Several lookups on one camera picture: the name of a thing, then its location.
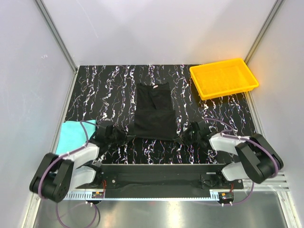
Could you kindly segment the black t shirt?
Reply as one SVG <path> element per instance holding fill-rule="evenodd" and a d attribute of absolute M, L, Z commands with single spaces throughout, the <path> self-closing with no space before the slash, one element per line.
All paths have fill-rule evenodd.
<path fill-rule="evenodd" d="M 169 83 L 136 86 L 133 134 L 138 138 L 171 141 L 177 137 L 176 112 Z"/>

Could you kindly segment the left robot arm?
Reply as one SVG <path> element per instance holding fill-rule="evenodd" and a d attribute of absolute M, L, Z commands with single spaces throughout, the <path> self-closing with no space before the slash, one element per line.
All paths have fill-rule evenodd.
<path fill-rule="evenodd" d="M 123 145 L 136 135 L 109 123 L 104 126 L 89 121 L 79 122 L 85 134 L 85 143 L 62 155 L 47 153 L 34 174 L 29 190 L 41 199 L 61 202 L 71 189 L 88 184 L 98 188 L 103 181 L 97 170 L 86 166 L 95 160 L 100 147 L 111 144 Z"/>

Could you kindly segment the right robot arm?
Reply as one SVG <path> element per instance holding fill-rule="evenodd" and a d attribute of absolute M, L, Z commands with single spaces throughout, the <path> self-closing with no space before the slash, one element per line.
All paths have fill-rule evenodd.
<path fill-rule="evenodd" d="M 205 121 L 191 122 L 190 127 L 174 138 L 174 141 L 190 146 L 198 143 L 214 151 L 222 151 L 239 157 L 239 162 L 230 163 L 222 168 L 216 178 L 220 188 L 227 188 L 238 179 L 250 179 L 260 184 L 269 178 L 274 178 L 284 167 L 284 162 L 273 147 L 259 133 L 252 136 L 229 135 L 232 126 L 222 122 L 227 129 L 221 132 L 210 130 Z"/>

